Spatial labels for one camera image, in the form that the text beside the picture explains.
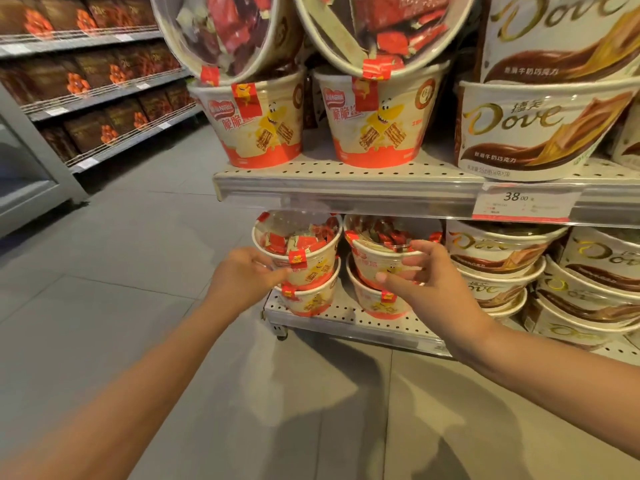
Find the person's right forearm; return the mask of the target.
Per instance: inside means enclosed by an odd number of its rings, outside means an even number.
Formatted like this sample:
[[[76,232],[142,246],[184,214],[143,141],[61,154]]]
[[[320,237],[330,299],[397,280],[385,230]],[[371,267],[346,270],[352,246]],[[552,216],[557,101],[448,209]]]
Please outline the person's right forearm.
[[[444,342],[483,377],[640,461],[640,366],[492,320]]]

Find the perforated white metal shelf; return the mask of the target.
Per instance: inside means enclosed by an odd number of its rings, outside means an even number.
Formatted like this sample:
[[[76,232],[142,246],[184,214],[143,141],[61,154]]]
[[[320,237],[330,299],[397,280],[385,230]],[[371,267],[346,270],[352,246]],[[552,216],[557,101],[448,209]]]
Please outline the perforated white metal shelf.
[[[356,300],[353,286],[345,276],[335,289],[334,300],[324,313],[301,317],[282,307],[276,292],[267,298],[262,319],[272,324],[324,333],[332,337],[385,346],[422,355],[452,359],[441,338],[429,330],[411,311],[392,321],[381,321],[366,314]]]
[[[426,144],[409,163],[362,169],[324,144],[267,169],[227,167],[214,174],[219,201],[263,210],[313,210],[469,220],[478,196],[494,184],[455,166],[452,145]],[[555,204],[569,225],[640,228],[640,172],[591,157],[568,178],[533,184],[495,182]]]

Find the large white chocolate tub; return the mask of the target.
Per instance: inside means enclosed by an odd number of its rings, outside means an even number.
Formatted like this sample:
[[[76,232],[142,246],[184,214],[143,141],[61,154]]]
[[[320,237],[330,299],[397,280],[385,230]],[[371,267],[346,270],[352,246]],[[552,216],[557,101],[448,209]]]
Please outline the large white chocolate tub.
[[[473,175],[548,182],[585,164],[640,91],[640,76],[567,84],[458,86],[454,155]]]
[[[482,0],[474,77],[565,84],[640,71],[640,0]]]
[[[615,140],[611,160],[623,167],[640,171],[640,92],[629,107]]]

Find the person's left forearm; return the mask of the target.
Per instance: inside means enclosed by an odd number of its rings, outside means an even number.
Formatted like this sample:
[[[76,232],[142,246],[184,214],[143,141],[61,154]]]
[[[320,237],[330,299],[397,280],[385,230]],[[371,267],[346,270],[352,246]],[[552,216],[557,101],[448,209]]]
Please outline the person's left forearm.
[[[0,467],[0,480],[127,480],[222,333],[255,302],[204,300],[68,422]]]

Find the stack of white chocolate tubs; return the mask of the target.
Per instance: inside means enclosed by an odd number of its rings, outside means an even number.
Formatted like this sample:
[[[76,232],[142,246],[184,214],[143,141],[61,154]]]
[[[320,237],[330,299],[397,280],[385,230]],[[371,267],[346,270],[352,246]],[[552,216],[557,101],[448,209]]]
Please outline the stack of white chocolate tubs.
[[[492,318],[586,350],[640,334],[640,228],[449,220],[444,245]]]

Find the person's left hand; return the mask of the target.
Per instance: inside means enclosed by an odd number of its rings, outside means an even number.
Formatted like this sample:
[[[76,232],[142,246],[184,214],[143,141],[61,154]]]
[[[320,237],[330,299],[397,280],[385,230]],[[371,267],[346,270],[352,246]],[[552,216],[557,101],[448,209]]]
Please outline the person's left hand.
[[[233,320],[266,297],[268,291],[256,290],[253,269],[278,266],[263,252],[252,247],[235,248],[216,267],[203,305],[215,316]]]

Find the grey shelving unit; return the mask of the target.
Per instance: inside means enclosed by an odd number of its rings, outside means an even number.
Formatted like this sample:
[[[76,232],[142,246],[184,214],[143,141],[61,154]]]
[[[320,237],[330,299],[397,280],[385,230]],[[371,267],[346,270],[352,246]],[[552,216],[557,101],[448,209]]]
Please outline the grey shelving unit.
[[[112,45],[119,42],[160,38],[158,26],[146,29],[109,29],[98,35],[55,35],[53,39],[34,36],[0,36],[0,57],[21,57],[66,50],[74,47]],[[135,146],[147,143],[156,135],[196,116],[191,107],[170,116],[164,123],[122,143],[85,157],[72,167],[64,164],[40,135],[33,123],[21,112],[0,84],[0,237],[17,230],[44,213],[65,203],[80,203],[87,195],[77,177]]]

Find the row of brown chocolate boxes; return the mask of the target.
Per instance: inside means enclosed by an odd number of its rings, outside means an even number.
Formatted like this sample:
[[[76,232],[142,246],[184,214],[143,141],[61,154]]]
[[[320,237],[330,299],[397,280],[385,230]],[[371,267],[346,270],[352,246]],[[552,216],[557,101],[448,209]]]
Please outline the row of brown chocolate boxes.
[[[0,61],[0,83],[24,106],[181,68],[164,41],[147,40]]]
[[[156,26],[150,0],[0,0],[0,36],[53,39]]]
[[[36,124],[68,167],[196,106],[185,80]]]

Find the white red wafer bucket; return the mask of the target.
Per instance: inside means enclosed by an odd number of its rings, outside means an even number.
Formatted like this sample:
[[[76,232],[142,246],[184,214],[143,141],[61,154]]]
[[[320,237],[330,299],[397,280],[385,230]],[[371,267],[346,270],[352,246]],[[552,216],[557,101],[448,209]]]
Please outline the white red wafer bucket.
[[[384,290],[374,289],[359,277],[353,254],[350,253],[347,274],[353,286],[360,308],[368,315],[381,321],[392,321],[406,316],[412,308],[404,299]]]
[[[301,317],[324,313],[333,302],[341,264],[341,258],[336,257],[329,279],[313,289],[294,290],[290,285],[276,286],[274,290],[279,304]]]
[[[294,62],[305,31],[294,0],[150,0],[172,54],[213,86],[249,82]]]
[[[339,160],[366,169],[412,161],[451,64],[451,57],[442,58],[381,81],[357,79],[329,65],[314,69]]]
[[[479,0],[294,0],[314,46],[360,79],[409,75],[443,58]]]
[[[220,87],[196,80],[188,84],[236,168],[271,168],[302,151],[306,69],[281,68],[271,76]]]
[[[343,230],[340,214],[271,210],[256,219],[252,240],[274,265],[291,270],[286,286],[310,290],[331,278]]]
[[[376,280],[378,273],[399,274],[413,271],[403,259],[418,255],[413,242],[440,242],[441,221],[423,217],[373,216],[346,214],[346,239],[351,246],[356,272],[367,286],[382,290]]]

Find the white red price tag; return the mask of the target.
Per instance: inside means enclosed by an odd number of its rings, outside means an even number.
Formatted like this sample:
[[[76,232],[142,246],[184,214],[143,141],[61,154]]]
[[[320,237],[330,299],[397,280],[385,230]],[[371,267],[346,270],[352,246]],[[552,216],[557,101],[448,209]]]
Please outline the white red price tag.
[[[564,225],[581,195],[581,187],[487,182],[477,194],[471,218]]]

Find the person's right hand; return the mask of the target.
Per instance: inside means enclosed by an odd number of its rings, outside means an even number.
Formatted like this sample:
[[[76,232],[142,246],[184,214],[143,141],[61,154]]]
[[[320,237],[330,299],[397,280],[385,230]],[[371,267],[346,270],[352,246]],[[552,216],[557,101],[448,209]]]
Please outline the person's right hand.
[[[481,309],[443,245],[423,240],[413,245],[418,255],[404,258],[403,263],[416,267],[405,272],[422,272],[421,291],[402,299],[455,359],[473,361],[497,323]]]

